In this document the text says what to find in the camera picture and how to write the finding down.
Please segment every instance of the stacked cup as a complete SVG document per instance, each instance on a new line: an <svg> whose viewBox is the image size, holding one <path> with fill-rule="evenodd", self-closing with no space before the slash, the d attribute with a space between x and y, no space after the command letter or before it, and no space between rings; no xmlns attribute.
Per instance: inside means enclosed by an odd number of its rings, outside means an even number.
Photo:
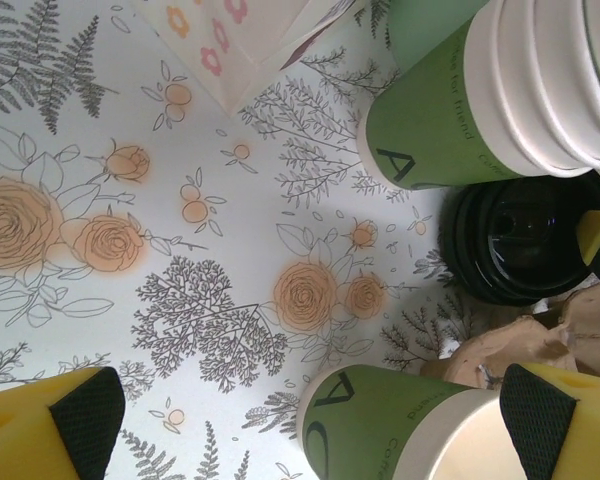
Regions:
<svg viewBox="0 0 600 480"><path fill-rule="evenodd" d="M359 143L392 187L600 170L600 0L491 0L376 100Z"/></svg>

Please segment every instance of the orange rose illustration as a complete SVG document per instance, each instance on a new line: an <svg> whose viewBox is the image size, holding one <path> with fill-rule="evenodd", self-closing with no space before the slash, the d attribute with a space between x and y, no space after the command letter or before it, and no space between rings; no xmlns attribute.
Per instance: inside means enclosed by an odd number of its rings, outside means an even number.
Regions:
<svg viewBox="0 0 600 480"><path fill-rule="evenodd" d="M323 265L298 263L286 270L274 290L280 320L297 330L317 330L337 303L336 281Z"/></svg>
<svg viewBox="0 0 600 480"><path fill-rule="evenodd" d="M189 22L184 16L182 10L178 7L167 7L167 18L171 30L176 32L180 38L187 38L189 34Z"/></svg>
<svg viewBox="0 0 600 480"><path fill-rule="evenodd" d="M140 147L123 147L107 158L106 172L116 179L139 180L149 171L150 162Z"/></svg>
<svg viewBox="0 0 600 480"><path fill-rule="evenodd" d="M62 212L34 187L0 178L0 269L19 269L43 259L59 238Z"/></svg>
<svg viewBox="0 0 600 480"><path fill-rule="evenodd" d="M131 222L108 215L75 219L60 227L73 255L100 272L126 270L138 258L143 240Z"/></svg>
<svg viewBox="0 0 600 480"><path fill-rule="evenodd" d="M384 301L384 289L380 279L362 275L351 282L347 291L345 308L356 317L367 320L380 313Z"/></svg>
<svg viewBox="0 0 600 480"><path fill-rule="evenodd" d="M356 226L349 238L351 238L352 248L356 250L373 247L378 239L378 227L371 220L362 223L356 220Z"/></svg>

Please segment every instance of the floral tablecloth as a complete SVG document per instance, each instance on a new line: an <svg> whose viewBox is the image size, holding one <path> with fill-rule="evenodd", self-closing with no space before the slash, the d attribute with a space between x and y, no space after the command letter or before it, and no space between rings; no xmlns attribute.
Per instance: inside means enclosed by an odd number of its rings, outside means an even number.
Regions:
<svg viewBox="0 0 600 480"><path fill-rule="evenodd" d="M388 191L357 156L396 75L386 5L229 119L130 5L0 0L0 390L115 367L108 478L314 478L316 372L412 371L475 329L447 192Z"/></svg>

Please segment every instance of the pink flower print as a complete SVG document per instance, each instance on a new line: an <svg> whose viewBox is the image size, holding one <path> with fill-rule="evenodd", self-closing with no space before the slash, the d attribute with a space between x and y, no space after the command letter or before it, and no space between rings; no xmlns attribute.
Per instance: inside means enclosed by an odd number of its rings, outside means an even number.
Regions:
<svg viewBox="0 0 600 480"><path fill-rule="evenodd" d="M224 8L233 17L233 21L240 25L244 17L247 16L247 0L237 0L240 2L238 7L233 4L234 1L236 0L224 0Z"/></svg>
<svg viewBox="0 0 600 480"><path fill-rule="evenodd" d="M216 37L216 42L222 48L224 53L229 51L229 38L227 37L227 32L224 29L224 25L219 20L213 19L213 34Z"/></svg>
<svg viewBox="0 0 600 480"><path fill-rule="evenodd" d="M213 73L216 77L219 77L222 73L222 65L220 65L220 58L218 52L214 48L202 48L200 50L202 54L202 66Z"/></svg>

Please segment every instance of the black mesh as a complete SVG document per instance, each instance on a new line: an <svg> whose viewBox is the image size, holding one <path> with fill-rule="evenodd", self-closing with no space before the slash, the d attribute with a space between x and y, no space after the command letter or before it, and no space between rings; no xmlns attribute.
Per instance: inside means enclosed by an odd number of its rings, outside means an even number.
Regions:
<svg viewBox="0 0 600 480"><path fill-rule="evenodd" d="M80 480L102 480L124 415L116 371L103 368L49 411Z"/></svg>
<svg viewBox="0 0 600 480"><path fill-rule="evenodd" d="M520 365L507 369L500 408L529 480L551 480L576 404Z"/></svg>

